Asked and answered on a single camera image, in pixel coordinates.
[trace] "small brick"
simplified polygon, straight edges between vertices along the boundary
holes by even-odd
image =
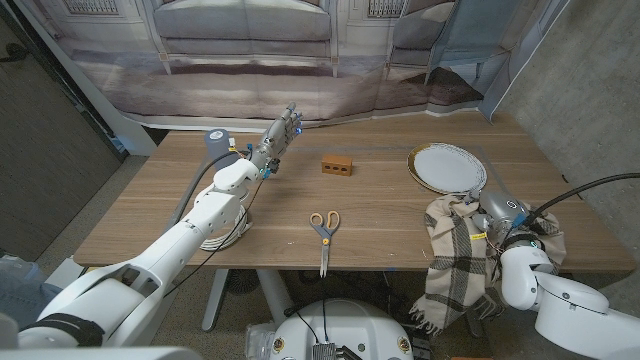
[[[342,176],[351,176],[353,159],[347,156],[328,155],[322,156],[322,172]]]

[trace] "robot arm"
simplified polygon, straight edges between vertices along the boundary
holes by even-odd
[[[131,260],[89,272],[65,288],[20,332],[20,348],[131,345],[149,324],[202,242],[233,223],[247,185],[264,177],[299,134],[301,115],[289,104],[251,153],[219,170],[193,209],[144,252]]]
[[[500,261],[505,302],[537,311],[536,330],[567,350],[598,359],[637,358],[640,319],[610,309],[607,298],[587,285],[551,275],[553,266],[535,246],[535,234],[514,226],[529,215],[516,199],[483,191],[479,200],[474,223],[504,249]]]

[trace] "white plate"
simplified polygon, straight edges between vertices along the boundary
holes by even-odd
[[[420,184],[442,194],[481,189],[487,183],[487,171],[480,160],[449,144],[420,145],[409,153],[407,165]]]

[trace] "backdrop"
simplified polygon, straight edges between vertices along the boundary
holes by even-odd
[[[491,117],[563,0],[23,0],[126,116],[157,127]]]

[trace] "checkered scarf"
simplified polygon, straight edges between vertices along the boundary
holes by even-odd
[[[465,204],[462,198],[459,195],[440,197],[429,204],[425,214],[435,259],[427,271],[425,294],[413,304],[410,313],[418,322],[418,328],[434,336],[474,304],[480,319],[498,316],[504,311],[493,288],[500,277],[498,256],[487,246],[486,238],[473,237],[482,234],[471,220],[478,203]],[[540,235],[557,271],[566,254],[564,235],[559,231],[557,220],[545,214],[530,229]]]

